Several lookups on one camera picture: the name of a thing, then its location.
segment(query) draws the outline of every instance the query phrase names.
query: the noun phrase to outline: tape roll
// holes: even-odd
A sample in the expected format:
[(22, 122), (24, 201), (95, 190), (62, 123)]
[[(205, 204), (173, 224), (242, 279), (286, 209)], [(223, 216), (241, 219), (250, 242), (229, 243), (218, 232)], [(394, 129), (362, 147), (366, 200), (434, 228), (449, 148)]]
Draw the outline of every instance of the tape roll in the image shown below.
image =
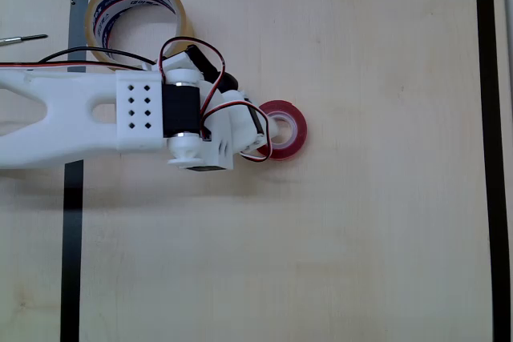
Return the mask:
[[(176, 22), (176, 34), (193, 36), (192, 27), (188, 23), (185, 9), (180, 0), (91, 0), (87, 6), (85, 29), (86, 41), (89, 47), (109, 47), (112, 27), (116, 20), (127, 10), (137, 6), (163, 6), (169, 10), (170, 22)], [(164, 52), (170, 56), (184, 50), (187, 43), (171, 44)], [(111, 55), (93, 51), (93, 55), (100, 62), (119, 63)]]
[[(285, 100), (271, 100), (260, 106), (260, 109), (275, 120), (286, 122), (291, 129), (290, 138), (284, 143), (273, 143), (271, 159), (286, 160), (293, 157), (303, 147), (308, 133), (306, 120), (301, 111)], [(257, 149), (262, 155), (268, 153), (267, 146)]]

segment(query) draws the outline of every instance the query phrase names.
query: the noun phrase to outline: clear packing tape roll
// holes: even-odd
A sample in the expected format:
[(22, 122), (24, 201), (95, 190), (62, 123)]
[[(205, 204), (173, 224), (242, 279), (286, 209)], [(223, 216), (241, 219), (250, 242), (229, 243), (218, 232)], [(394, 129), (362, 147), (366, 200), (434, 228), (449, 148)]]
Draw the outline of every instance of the clear packing tape roll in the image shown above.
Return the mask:
[[(112, 27), (116, 20), (127, 10), (137, 6), (162, 6), (169, 10), (170, 23), (176, 23), (177, 36), (193, 36), (192, 26), (187, 20), (185, 9), (180, 0), (91, 0), (85, 17), (86, 41), (89, 47), (109, 47)], [(164, 52), (170, 56), (184, 50), (185, 42), (171, 44)], [(93, 51), (100, 62), (119, 63), (110, 54)]]

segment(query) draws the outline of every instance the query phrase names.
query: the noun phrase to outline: tape label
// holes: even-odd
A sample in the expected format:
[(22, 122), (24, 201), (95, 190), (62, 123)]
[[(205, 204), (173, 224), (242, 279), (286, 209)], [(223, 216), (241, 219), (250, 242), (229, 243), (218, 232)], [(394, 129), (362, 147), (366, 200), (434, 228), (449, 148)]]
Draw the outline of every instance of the tape label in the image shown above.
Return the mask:
[(164, 6), (176, 18), (176, 5), (172, 0), (102, 0), (95, 9), (92, 30), (99, 46), (108, 48), (115, 21), (127, 10), (136, 6)]

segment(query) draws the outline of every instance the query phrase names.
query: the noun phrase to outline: red wire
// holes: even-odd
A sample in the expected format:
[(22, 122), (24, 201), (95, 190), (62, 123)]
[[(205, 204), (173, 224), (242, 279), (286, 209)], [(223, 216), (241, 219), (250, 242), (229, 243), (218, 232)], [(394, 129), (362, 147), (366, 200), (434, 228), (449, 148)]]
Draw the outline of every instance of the red wire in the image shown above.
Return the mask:
[(128, 66), (124, 64), (115, 64), (108, 62), (94, 62), (90, 60), (84, 61), (62, 61), (62, 62), (0, 62), (0, 68), (39, 68), (39, 67), (66, 67), (66, 66), (105, 66), (117, 67), (126, 70), (141, 70), (140, 68)]
[(213, 83), (212, 89), (208, 93), (207, 98), (205, 99), (205, 102), (203, 103), (203, 106), (201, 107), (201, 110), (200, 110), (200, 116), (203, 116), (203, 114), (207, 110), (208, 104), (212, 100), (212, 96), (214, 96), (214, 93), (216, 92), (217, 87), (219, 86), (219, 83), (220, 83), (221, 79), (223, 78), (224, 72), (226, 70), (226, 65), (224, 64), (223, 55), (221, 55), (221, 53), (213, 45), (211, 45), (210, 43), (207, 43), (201, 39), (198, 39), (198, 38), (192, 38), (192, 37), (188, 37), (188, 36), (176, 36), (174, 38), (171, 38), (171, 39), (167, 40), (164, 43), (164, 45), (162, 46), (162, 48), (160, 49), (159, 59), (157, 61), (159, 63), (159, 71), (160, 71), (160, 74), (162, 75), (162, 83), (163, 84), (166, 83), (166, 74), (164, 72), (163, 65), (162, 65), (162, 62), (164, 59), (164, 50), (167, 45), (169, 45), (173, 42), (199, 43), (199, 44), (211, 49), (212, 51), (214, 51), (217, 54), (217, 56), (219, 56), (219, 59), (221, 60), (221, 71), (219, 73), (219, 76), (217, 77), (216, 81)]
[(254, 158), (249, 158), (248, 156), (245, 156), (244, 154), (240, 153), (240, 155), (243, 158), (245, 158), (247, 160), (251, 160), (252, 162), (257, 162), (257, 163), (264, 162), (265, 160), (269, 159), (269, 157), (273, 153), (273, 143), (271, 142), (271, 135), (269, 133), (269, 117), (262, 110), (260, 110), (259, 108), (253, 106), (249, 102), (246, 102), (246, 101), (243, 101), (243, 100), (235, 100), (233, 102), (223, 103), (223, 104), (220, 104), (217, 107), (213, 107), (210, 111), (208, 111), (205, 115), (203, 115), (203, 117), (200, 120), (201, 132), (202, 133), (204, 132), (204, 122), (205, 122), (205, 120), (210, 115), (214, 114), (217, 111), (223, 110), (224, 108), (232, 107), (232, 106), (237, 106), (237, 105), (248, 106), (248, 107), (252, 108), (253, 110), (255, 110), (256, 112), (258, 112), (260, 115), (262, 115), (264, 117), (264, 119), (265, 119), (265, 136), (266, 136), (266, 139), (267, 139), (267, 149), (268, 149), (267, 155), (264, 158), (262, 158), (262, 159), (254, 159)]

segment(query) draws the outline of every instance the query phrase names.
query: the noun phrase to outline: red tape roll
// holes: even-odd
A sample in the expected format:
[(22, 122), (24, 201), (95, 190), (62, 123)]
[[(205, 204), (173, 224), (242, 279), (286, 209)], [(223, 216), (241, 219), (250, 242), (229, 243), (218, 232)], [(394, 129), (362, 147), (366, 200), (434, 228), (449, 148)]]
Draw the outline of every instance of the red tape roll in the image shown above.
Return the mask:
[[(285, 100), (271, 100), (262, 104), (260, 109), (270, 118), (287, 122), (292, 129), (292, 135), (285, 143), (273, 143), (271, 159), (286, 160), (294, 156), (306, 141), (307, 126), (303, 114)], [(262, 155), (266, 155), (267, 151), (267, 146), (258, 149)]]

